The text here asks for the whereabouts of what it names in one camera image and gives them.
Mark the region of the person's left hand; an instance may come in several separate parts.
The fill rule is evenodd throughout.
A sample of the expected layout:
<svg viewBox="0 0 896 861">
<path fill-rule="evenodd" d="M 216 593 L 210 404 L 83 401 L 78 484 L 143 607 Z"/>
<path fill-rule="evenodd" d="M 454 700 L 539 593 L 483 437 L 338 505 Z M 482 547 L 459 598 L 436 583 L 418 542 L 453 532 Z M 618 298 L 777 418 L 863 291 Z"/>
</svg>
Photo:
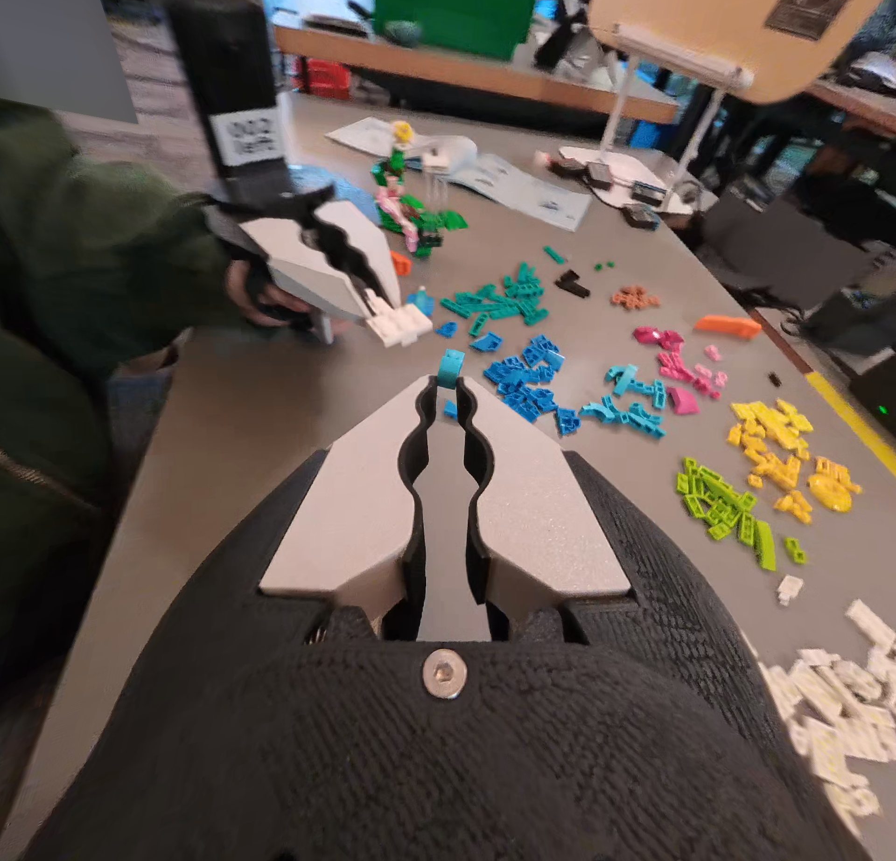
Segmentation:
<svg viewBox="0 0 896 861">
<path fill-rule="evenodd" d="M 228 297 L 250 324 L 267 329 L 289 326 L 313 312 L 305 301 L 285 292 L 250 262 L 233 260 L 225 275 Z"/>
</svg>

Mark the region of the pile of azure lego pieces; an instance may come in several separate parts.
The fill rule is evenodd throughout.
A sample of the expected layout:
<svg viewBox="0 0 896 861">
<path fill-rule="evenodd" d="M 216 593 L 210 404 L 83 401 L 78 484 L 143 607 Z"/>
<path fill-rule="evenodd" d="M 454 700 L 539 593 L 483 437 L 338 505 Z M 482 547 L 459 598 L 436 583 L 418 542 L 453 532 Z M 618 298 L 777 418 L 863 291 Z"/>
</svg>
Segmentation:
<svg viewBox="0 0 896 861">
<path fill-rule="evenodd" d="M 655 440 L 666 437 L 666 384 L 660 379 L 644 382 L 638 373 L 635 365 L 611 366 L 604 377 L 609 392 L 597 402 L 580 407 L 578 416 L 603 425 L 629 427 Z"/>
</svg>

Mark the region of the red crate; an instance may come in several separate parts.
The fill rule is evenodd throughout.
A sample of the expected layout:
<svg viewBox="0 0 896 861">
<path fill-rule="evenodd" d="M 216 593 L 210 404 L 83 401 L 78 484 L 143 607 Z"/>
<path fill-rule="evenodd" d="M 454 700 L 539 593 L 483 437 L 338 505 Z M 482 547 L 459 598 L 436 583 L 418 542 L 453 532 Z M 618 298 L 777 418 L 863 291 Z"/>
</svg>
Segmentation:
<svg viewBox="0 0 896 861">
<path fill-rule="evenodd" d="M 351 98 L 352 74 L 339 63 L 298 57 L 297 82 L 302 92 L 308 95 L 336 101 Z"/>
</svg>

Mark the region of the green board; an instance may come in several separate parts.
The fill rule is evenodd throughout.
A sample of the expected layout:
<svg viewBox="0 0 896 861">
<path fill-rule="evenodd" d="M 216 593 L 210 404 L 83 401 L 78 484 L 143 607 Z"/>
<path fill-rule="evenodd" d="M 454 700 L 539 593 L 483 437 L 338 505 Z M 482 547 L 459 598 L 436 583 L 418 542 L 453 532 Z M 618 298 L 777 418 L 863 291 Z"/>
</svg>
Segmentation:
<svg viewBox="0 0 896 861">
<path fill-rule="evenodd" d="M 375 33 L 420 27 L 424 45 L 509 61 L 529 35 L 536 0 L 375 0 Z"/>
</svg>

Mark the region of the black device with green light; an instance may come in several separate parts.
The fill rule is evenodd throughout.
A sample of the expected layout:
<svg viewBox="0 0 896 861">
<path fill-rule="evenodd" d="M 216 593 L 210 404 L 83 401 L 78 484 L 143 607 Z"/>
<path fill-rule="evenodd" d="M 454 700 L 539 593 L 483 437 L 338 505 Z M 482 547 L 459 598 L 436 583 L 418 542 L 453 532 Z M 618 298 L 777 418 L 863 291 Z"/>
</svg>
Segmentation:
<svg viewBox="0 0 896 861">
<path fill-rule="evenodd" d="M 877 424 L 895 439 L 895 355 L 851 378 L 849 391 L 875 419 Z"/>
</svg>

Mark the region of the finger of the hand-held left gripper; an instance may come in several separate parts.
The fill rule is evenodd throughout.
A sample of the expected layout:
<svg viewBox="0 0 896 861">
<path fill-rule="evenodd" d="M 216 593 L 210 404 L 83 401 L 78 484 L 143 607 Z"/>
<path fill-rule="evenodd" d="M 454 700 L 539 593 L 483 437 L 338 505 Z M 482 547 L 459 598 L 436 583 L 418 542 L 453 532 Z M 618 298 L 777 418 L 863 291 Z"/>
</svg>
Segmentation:
<svg viewBox="0 0 896 861">
<path fill-rule="evenodd" d="M 399 279 L 385 234 L 353 202 L 335 200 L 318 206 L 310 224 L 301 228 L 301 240 L 346 277 L 367 310 L 374 309 L 373 297 L 391 309 L 401 306 Z"/>
<path fill-rule="evenodd" d="M 260 218 L 239 225 L 252 250 L 262 254 L 275 285 L 323 314 L 348 321 L 366 321 L 372 312 L 352 278 L 328 257 L 305 244 L 299 224 Z"/>
</svg>

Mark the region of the pile of teal lego pieces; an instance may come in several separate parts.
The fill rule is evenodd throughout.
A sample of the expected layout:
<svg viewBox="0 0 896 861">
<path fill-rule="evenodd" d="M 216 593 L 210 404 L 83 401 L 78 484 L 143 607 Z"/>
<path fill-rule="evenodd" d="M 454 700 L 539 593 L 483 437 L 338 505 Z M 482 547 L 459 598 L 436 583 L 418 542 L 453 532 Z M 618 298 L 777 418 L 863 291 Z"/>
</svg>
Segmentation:
<svg viewBox="0 0 896 861">
<path fill-rule="evenodd" d="M 467 334 L 481 338 L 496 321 L 521 318 L 524 326 L 541 324 L 550 315 L 542 300 L 545 287 L 533 265 L 521 262 L 515 274 L 500 285 L 486 284 L 476 292 L 456 292 L 441 298 L 439 306 L 467 323 Z"/>
</svg>

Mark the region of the white sheet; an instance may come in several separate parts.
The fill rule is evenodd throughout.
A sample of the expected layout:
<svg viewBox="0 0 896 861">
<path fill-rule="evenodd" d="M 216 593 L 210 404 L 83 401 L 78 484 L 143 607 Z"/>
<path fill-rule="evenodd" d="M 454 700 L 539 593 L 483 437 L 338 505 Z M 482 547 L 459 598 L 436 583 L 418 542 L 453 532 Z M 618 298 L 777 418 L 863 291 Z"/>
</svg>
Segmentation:
<svg viewBox="0 0 896 861">
<path fill-rule="evenodd" d="M 609 190 L 592 189 L 605 205 L 620 209 L 633 204 L 632 184 L 645 183 L 660 190 L 654 206 L 661 215 L 690 216 L 706 213 L 719 198 L 696 178 L 685 174 L 676 184 L 678 162 L 655 149 L 611 149 L 601 158 L 611 172 L 613 186 Z"/>
</svg>

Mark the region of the pile of blue lego pieces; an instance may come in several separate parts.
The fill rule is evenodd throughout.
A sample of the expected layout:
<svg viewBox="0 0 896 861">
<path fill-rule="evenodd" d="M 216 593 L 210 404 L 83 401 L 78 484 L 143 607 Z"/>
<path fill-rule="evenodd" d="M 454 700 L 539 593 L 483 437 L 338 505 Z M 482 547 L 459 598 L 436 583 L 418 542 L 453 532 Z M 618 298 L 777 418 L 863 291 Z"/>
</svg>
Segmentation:
<svg viewBox="0 0 896 861">
<path fill-rule="evenodd" d="M 483 372 L 498 398 L 531 424 L 551 415 L 559 437 L 568 437 L 581 428 L 576 410 L 556 400 L 554 381 L 566 357 L 553 340 L 543 333 L 529 340 L 522 352 L 491 362 Z"/>
</svg>

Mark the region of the pile of yellow lego pieces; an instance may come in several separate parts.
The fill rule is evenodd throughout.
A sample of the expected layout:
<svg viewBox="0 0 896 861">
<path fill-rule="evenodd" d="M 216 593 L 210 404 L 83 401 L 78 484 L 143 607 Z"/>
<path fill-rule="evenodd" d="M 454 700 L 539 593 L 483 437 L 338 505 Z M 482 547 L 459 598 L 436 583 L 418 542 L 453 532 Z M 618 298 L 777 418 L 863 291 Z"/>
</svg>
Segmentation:
<svg viewBox="0 0 896 861">
<path fill-rule="evenodd" d="M 732 403 L 730 412 L 725 443 L 744 460 L 745 484 L 771 509 L 805 526 L 821 511 L 852 512 L 863 487 L 847 466 L 815 452 L 814 427 L 795 405 Z"/>
</svg>

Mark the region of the lego flower model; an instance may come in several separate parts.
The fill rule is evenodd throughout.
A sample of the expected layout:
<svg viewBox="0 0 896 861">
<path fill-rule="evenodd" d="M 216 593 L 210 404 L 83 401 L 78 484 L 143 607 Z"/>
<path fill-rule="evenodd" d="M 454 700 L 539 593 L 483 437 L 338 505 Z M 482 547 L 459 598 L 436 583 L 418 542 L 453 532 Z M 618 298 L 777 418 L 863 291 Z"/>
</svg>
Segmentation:
<svg viewBox="0 0 896 861">
<path fill-rule="evenodd" d="M 442 248 L 446 232 L 467 229 L 468 223 L 453 210 L 431 210 L 409 194 L 405 174 L 417 135 L 405 120 L 393 121 L 389 130 L 389 152 L 371 169 L 379 221 L 387 231 L 401 235 L 412 257 L 427 259 L 434 250 Z"/>
</svg>

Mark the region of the lego instruction booklet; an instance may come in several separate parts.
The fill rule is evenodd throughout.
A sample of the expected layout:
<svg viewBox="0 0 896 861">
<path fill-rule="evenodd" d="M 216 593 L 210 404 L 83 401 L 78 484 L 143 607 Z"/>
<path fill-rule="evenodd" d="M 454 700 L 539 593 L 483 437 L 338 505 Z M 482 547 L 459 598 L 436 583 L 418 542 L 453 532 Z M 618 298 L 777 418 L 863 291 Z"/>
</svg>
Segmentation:
<svg viewBox="0 0 896 861">
<path fill-rule="evenodd" d="M 373 155 L 376 163 L 389 152 L 390 125 L 391 122 L 380 118 L 366 117 L 332 130 L 326 137 L 347 148 Z M 425 137 L 457 136 L 428 136 L 413 129 L 416 135 Z M 408 169 L 407 172 L 419 171 Z M 430 186 L 437 192 L 442 192 L 449 184 L 463 187 L 500 206 L 566 231 L 579 228 L 591 200 L 590 195 L 544 181 L 498 155 L 480 150 L 475 163 L 452 176 L 425 174 L 430 175 Z"/>
</svg>

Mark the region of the wooden chair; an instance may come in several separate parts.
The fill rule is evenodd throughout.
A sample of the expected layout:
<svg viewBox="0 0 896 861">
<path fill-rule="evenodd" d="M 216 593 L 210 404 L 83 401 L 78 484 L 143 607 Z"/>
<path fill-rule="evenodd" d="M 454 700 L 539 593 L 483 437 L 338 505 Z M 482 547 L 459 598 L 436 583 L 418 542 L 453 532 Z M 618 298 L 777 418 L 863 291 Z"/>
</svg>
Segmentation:
<svg viewBox="0 0 896 861">
<path fill-rule="evenodd" d="M 604 129 L 609 153 L 641 61 L 711 87 L 711 102 L 692 132 L 659 210 L 678 184 L 726 95 L 776 104 L 806 91 L 845 50 L 882 0 L 591 0 L 588 28 L 628 64 Z"/>
</svg>

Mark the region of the pile of pink lego pieces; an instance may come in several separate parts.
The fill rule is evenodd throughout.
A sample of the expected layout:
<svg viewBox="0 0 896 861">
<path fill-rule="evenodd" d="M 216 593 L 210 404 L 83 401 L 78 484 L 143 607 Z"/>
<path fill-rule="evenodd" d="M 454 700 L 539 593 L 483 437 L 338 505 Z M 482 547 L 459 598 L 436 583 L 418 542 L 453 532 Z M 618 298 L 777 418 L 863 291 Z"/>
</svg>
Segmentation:
<svg viewBox="0 0 896 861">
<path fill-rule="evenodd" d="M 633 339 L 643 345 L 659 348 L 657 352 L 659 374 L 674 382 L 690 385 L 701 395 L 717 400 L 727 386 L 728 375 L 722 370 L 713 371 L 702 364 L 689 365 L 682 357 L 684 337 L 675 330 L 659 330 L 651 326 L 636 327 Z"/>
</svg>

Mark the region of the white lego plate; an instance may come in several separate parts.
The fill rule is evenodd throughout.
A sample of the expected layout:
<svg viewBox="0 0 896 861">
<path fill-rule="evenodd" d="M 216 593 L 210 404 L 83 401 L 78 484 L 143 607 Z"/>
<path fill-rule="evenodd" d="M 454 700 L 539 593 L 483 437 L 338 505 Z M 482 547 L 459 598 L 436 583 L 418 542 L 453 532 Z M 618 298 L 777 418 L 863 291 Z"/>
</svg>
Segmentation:
<svg viewBox="0 0 896 861">
<path fill-rule="evenodd" d="M 365 325 L 386 349 L 407 347 L 434 329 L 431 319 L 414 304 L 396 308 L 378 297 L 372 304 L 373 314 L 365 319 Z"/>
</svg>

